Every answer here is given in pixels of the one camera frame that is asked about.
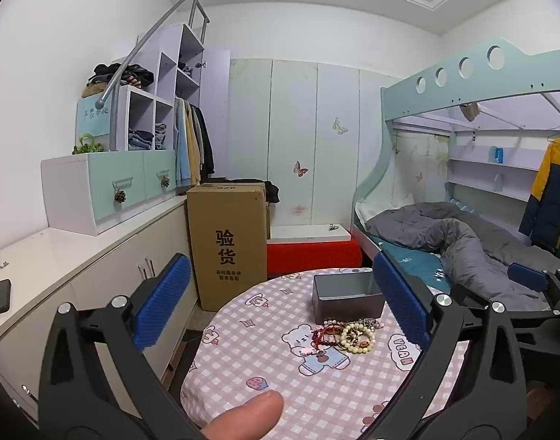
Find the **left hand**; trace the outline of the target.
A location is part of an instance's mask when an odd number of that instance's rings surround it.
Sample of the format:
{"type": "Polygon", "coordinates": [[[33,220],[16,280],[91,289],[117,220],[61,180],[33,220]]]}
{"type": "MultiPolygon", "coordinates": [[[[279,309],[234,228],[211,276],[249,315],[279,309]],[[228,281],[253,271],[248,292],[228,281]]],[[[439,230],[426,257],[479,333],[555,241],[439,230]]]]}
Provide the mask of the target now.
{"type": "Polygon", "coordinates": [[[274,390],[258,394],[243,405],[218,415],[201,429],[209,440],[258,440],[281,418],[283,396],[274,390]]]}

